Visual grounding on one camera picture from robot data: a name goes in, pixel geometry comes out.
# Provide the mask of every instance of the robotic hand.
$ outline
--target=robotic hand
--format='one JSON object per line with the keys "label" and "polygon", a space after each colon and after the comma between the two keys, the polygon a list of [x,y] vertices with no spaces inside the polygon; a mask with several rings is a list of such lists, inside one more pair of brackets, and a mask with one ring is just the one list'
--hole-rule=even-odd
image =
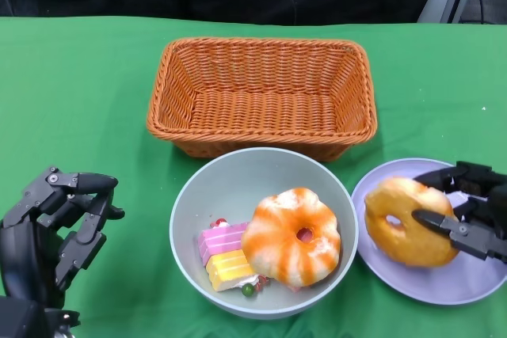
{"label": "robotic hand", "polygon": [[[62,310],[65,291],[104,245],[106,220],[124,217],[112,205],[117,184],[114,177],[51,167],[25,188],[0,224],[0,269],[7,295],[0,297],[1,337],[72,336],[79,314]],[[77,232],[65,239],[57,234],[83,215]]]}
{"label": "robotic hand", "polygon": [[459,191],[470,195],[467,202],[454,209],[458,222],[427,210],[413,211],[414,219],[448,236],[460,251],[507,263],[507,176],[493,172],[489,166],[458,161],[454,167],[414,179],[446,194]]}

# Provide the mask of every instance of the green table surface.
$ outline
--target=green table surface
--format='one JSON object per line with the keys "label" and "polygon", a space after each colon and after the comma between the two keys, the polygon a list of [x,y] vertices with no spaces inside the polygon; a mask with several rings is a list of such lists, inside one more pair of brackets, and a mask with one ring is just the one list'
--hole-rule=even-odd
{"label": "green table surface", "polygon": [[126,17],[0,19],[0,210],[50,165],[107,173],[126,210],[67,292],[85,337],[505,337],[507,288],[459,307],[416,302],[357,257],[316,306],[278,321],[251,321],[209,303],[171,254],[171,208],[206,162],[147,132],[164,46],[184,36],[355,40],[368,53],[379,130],[326,165],[352,192],[396,158],[467,160],[507,173],[507,27],[339,25],[275,27]]}

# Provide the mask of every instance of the orange glazed donut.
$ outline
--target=orange glazed donut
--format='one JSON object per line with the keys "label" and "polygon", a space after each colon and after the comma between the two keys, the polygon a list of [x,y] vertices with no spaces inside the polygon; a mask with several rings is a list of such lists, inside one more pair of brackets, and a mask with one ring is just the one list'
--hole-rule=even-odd
{"label": "orange glazed donut", "polygon": [[[393,177],[366,195],[364,203],[366,230],[392,260],[413,267],[439,267],[458,254],[448,237],[428,230],[412,217],[412,211],[426,209],[456,219],[443,192],[410,178]],[[388,215],[400,223],[388,222]]]}
{"label": "orange glazed donut", "polygon": [[305,188],[263,199],[242,235],[250,267],[292,287],[328,276],[338,265],[340,244],[336,216]]}

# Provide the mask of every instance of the orange wicker basket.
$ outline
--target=orange wicker basket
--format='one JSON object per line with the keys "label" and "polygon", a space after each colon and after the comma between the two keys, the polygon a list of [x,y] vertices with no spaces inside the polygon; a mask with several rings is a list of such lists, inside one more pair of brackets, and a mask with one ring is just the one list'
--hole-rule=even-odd
{"label": "orange wicker basket", "polygon": [[278,146],[332,161],[376,132],[368,58],[344,40],[177,40],[147,127],[197,158]]}

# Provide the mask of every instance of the lavender plate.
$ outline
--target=lavender plate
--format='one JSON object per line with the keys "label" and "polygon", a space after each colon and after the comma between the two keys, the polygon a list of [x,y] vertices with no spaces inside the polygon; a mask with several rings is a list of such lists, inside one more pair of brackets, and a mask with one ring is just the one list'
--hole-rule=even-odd
{"label": "lavender plate", "polygon": [[[478,301],[495,292],[507,277],[507,266],[498,260],[476,259],[460,253],[441,268],[410,268],[389,259],[376,248],[364,224],[364,197],[387,177],[415,177],[450,164],[424,158],[389,161],[363,177],[352,200],[359,220],[357,251],[370,269],[386,284],[416,300],[438,305],[460,305]],[[462,193],[449,196],[453,207],[467,200]]]}

